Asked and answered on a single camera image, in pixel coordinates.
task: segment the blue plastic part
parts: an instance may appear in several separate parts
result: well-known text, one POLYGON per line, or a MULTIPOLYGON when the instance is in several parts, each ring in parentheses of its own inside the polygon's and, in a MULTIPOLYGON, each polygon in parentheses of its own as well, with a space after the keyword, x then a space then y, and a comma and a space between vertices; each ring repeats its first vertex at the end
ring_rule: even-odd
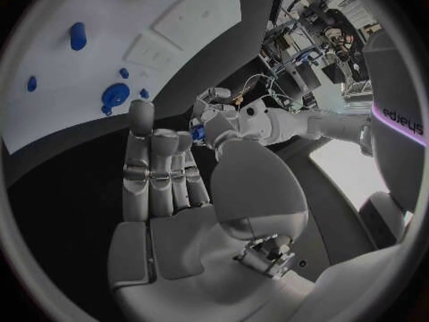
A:
POLYGON ((149 94, 149 92, 147 91, 147 89, 142 89, 141 91, 140 91, 140 97, 142 97, 142 98, 144 98, 144 99, 149 99, 149 97, 150 97, 150 94, 149 94))
POLYGON ((29 92, 34 92, 37 88, 37 79, 36 77, 30 77, 29 81, 27 82, 27 90, 29 92))
POLYGON ((119 73, 121 74, 122 79, 128 79, 129 78, 129 72, 128 72, 127 68, 120 69, 119 73))
POLYGON ((119 106, 129 97, 129 87, 126 84, 113 84, 104 91, 102 96, 102 111, 106 116, 112 114, 112 108, 119 106))
POLYGON ((192 130, 192 139, 194 141, 200 141, 205 138, 204 127, 199 126, 192 130))
POLYGON ((84 23, 76 23, 70 28, 70 46, 78 52, 87 45, 87 33, 85 32, 84 23))

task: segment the machinery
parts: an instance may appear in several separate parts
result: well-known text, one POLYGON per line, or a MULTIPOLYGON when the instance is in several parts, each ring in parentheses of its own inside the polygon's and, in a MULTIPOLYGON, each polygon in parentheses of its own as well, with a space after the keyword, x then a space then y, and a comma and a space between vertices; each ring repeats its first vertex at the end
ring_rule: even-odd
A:
MULTIPOLYGON (((4 178, 126 127, 122 219, 102 261, 125 320, 373 321, 429 240, 429 60, 381 1, 39 0, 0 62, 4 178), (271 147, 328 139, 374 157, 389 192, 353 215, 371 249, 310 280, 296 262, 314 206, 271 147)), ((2 248, 34 302, 95 321, 35 261, 0 188, 2 248)))

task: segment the purple light strip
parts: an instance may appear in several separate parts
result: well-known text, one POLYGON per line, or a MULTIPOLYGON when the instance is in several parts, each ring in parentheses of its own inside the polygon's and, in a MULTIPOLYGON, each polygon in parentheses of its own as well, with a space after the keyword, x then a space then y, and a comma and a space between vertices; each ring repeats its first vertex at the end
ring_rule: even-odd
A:
POLYGON ((376 117, 378 120, 380 120, 384 125, 387 125, 389 128, 394 129, 400 134, 408 137, 410 140, 417 142, 419 145, 426 147, 426 142, 424 140, 419 138, 417 135, 410 134, 409 132, 405 131, 404 129, 400 128, 399 126, 391 122, 390 119, 385 118, 384 115, 375 107, 374 104, 372 107, 372 111, 373 111, 373 116, 376 117))

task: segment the blue object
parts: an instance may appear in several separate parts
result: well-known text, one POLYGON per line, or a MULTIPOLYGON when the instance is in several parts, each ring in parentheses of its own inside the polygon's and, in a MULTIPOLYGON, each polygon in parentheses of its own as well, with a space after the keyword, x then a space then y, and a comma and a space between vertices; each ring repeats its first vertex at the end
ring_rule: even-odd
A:
POLYGON ((194 141, 200 141, 205 138, 204 127, 200 125, 192 130, 192 139, 194 141))
POLYGON ((76 23, 70 28, 70 46, 78 52, 87 45, 87 34, 84 23, 76 23))
POLYGON ((149 92, 147 91, 147 89, 142 89, 140 91, 140 97, 144 98, 144 99, 149 99, 150 95, 149 92))
POLYGON ((34 92, 37 88, 37 79, 36 77, 30 77, 27 82, 27 89, 29 92, 34 92))
POLYGON ((102 111, 106 116, 112 114, 112 108, 119 106, 129 97, 129 87, 126 84, 113 84, 108 87, 102 96, 102 111))
POLYGON ((129 78, 129 72, 127 71, 127 68, 120 69, 119 73, 121 74, 122 79, 128 79, 129 78))

